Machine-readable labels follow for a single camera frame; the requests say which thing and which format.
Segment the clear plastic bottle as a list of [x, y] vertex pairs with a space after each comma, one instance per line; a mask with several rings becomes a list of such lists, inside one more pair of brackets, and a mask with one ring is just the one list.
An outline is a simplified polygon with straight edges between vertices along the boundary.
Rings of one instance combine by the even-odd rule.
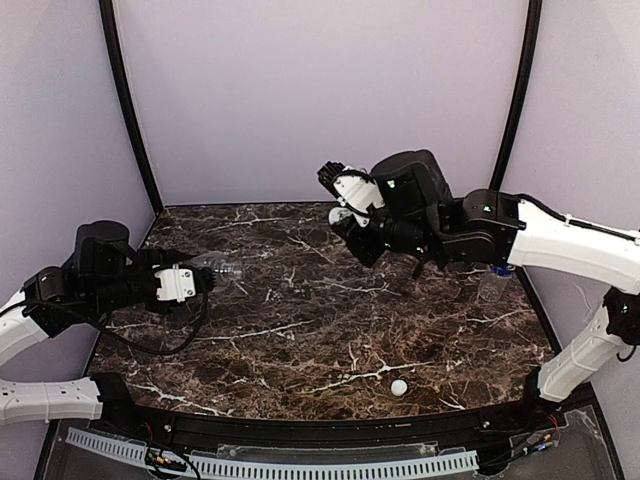
[[211, 279], [213, 291], [222, 291], [229, 284], [241, 282], [244, 278], [243, 260], [226, 253], [204, 253], [190, 259], [188, 263], [205, 272]]

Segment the white ribbed bottle cap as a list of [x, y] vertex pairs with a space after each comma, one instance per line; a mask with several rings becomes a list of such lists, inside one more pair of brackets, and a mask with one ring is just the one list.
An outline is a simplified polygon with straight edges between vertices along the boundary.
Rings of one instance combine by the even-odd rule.
[[337, 235], [346, 235], [353, 220], [352, 212], [343, 207], [332, 208], [328, 215], [329, 226]]

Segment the black right corner frame post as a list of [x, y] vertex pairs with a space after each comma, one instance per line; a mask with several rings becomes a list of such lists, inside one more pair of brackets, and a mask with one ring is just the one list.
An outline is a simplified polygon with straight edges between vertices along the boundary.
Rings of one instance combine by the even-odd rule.
[[490, 190], [498, 191], [501, 189], [509, 166], [533, 68], [542, 8], [542, 0], [530, 0], [527, 5], [516, 78], [502, 139], [489, 181], [488, 188]]

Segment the black left corner frame post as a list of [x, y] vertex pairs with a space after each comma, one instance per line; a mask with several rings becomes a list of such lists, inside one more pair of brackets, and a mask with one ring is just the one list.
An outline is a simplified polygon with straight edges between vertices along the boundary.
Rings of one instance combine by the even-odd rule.
[[134, 106], [117, 26], [115, 2], [112, 0], [99, 0], [98, 5], [107, 55], [122, 118], [146, 196], [154, 215], [158, 216], [163, 212], [164, 204], [161, 199], [156, 179], [152, 172], [151, 163], [146, 151], [136, 108]]

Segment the black corner frame post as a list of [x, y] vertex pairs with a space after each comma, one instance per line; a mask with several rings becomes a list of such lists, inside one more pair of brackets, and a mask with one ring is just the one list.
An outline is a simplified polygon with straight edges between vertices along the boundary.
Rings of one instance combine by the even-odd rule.
[[115, 2], [112, 0], [99, 0], [98, 5], [107, 55], [122, 118], [146, 196], [154, 215], [158, 216], [163, 212], [164, 204], [161, 199], [156, 179], [152, 172], [151, 163], [146, 151], [136, 108], [134, 106], [117, 26]]
[[542, 8], [542, 0], [530, 0], [527, 5], [516, 78], [502, 139], [489, 181], [488, 188], [490, 190], [498, 191], [501, 189], [509, 166], [533, 68]]

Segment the black front frame rail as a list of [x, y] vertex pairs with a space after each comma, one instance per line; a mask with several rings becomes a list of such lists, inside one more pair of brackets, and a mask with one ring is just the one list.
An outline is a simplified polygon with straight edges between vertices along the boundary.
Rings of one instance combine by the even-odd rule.
[[520, 400], [428, 416], [383, 420], [284, 421], [197, 415], [135, 403], [121, 375], [96, 373], [104, 402], [99, 427], [183, 450], [213, 452], [222, 444], [356, 448], [435, 442], [441, 447], [496, 449], [516, 435], [555, 430], [559, 412]]

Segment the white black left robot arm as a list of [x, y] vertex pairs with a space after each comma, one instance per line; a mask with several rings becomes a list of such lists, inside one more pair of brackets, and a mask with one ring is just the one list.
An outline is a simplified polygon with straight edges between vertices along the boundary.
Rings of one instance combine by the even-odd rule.
[[[191, 333], [176, 347], [153, 349], [122, 338], [139, 352], [172, 356], [194, 340], [203, 326], [208, 295], [217, 286], [215, 273], [195, 256], [177, 250], [134, 249], [127, 226], [112, 220], [82, 224], [65, 263], [29, 278], [1, 309], [1, 361], [53, 339], [70, 327], [87, 324], [105, 336], [115, 311], [142, 305], [167, 313], [200, 297], [201, 310]], [[101, 420], [132, 407], [120, 374], [101, 373], [64, 382], [1, 383], [1, 423], [59, 419]]]

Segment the blue label Pocari bottle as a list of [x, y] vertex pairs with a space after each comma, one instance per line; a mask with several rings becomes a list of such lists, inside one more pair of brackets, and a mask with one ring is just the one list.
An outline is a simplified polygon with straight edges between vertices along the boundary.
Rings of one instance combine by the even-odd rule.
[[478, 286], [479, 297], [486, 302], [497, 302], [514, 276], [514, 272], [515, 267], [511, 265], [489, 266]]

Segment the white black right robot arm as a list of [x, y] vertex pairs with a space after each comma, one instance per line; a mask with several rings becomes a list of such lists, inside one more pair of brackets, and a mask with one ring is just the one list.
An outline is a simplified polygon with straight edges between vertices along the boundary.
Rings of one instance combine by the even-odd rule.
[[608, 285], [584, 330], [531, 375], [533, 397], [560, 403], [625, 347], [638, 346], [638, 233], [561, 214], [526, 194], [477, 189], [454, 197], [428, 150], [392, 155], [370, 171], [326, 164], [318, 178], [338, 202], [332, 230], [364, 266], [394, 252], [438, 268], [540, 267]]

